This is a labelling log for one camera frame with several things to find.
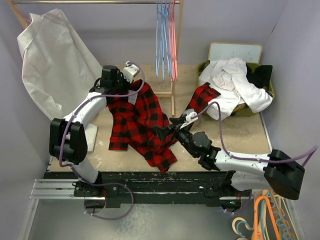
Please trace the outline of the red black plaid shirt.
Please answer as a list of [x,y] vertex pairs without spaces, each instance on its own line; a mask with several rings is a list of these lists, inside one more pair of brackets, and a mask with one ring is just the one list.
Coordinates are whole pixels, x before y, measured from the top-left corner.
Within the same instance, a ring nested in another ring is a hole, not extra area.
[[167,172],[177,162],[170,150],[176,142],[161,142],[153,130],[154,126],[167,127],[170,124],[158,97],[151,86],[142,80],[133,82],[125,94],[127,97],[107,100],[113,117],[109,150],[126,151],[132,147],[151,167],[158,168],[162,173]]

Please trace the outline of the pink wire hanger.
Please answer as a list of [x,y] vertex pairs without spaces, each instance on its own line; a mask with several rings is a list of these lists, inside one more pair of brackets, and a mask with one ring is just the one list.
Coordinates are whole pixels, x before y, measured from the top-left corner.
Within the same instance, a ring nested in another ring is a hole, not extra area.
[[170,33],[170,55],[171,55],[171,82],[175,82],[178,78],[177,63],[177,44],[176,44],[176,28],[175,28],[175,1],[171,0],[169,4],[169,33]]

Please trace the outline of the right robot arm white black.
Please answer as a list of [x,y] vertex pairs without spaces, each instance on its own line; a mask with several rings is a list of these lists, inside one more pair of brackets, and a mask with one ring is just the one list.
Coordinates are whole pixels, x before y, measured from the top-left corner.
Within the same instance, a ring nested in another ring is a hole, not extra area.
[[222,183],[228,196],[245,190],[273,190],[284,198],[299,199],[305,175],[303,166],[277,149],[267,154],[246,154],[215,147],[205,132],[190,132],[189,127],[196,120],[190,115],[173,117],[170,125],[153,129],[161,141],[172,135],[204,169],[231,172],[230,179]]

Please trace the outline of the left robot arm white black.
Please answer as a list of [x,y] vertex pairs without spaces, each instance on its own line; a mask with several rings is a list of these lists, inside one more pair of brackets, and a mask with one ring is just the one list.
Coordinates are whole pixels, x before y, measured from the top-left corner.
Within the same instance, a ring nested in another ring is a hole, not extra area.
[[126,95],[140,69],[129,62],[122,71],[114,65],[102,67],[101,77],[89,89],[87,96],[64,118],[54,118],[50,123],[49,153],[62,168],[69,167],[79,179],[87,182],[85,190],[91,196],[103,191],[97,180],[99,171],[89,161],[85,130],[93,118],[108,105],[109,95]]

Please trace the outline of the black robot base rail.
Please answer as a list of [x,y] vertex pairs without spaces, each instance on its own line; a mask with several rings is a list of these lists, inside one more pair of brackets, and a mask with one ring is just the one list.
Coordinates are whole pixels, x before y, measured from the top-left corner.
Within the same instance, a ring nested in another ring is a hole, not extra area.
[[205,205],[237,210],[241,201],[250,196],[249,190],[239,191],[231,186],[233,171],[105,171],[94,187],[78,181],[72,172],[47,172],[46,180],[69,180],[72,195],[97,200],[88,207],[119,208],[122,204]]

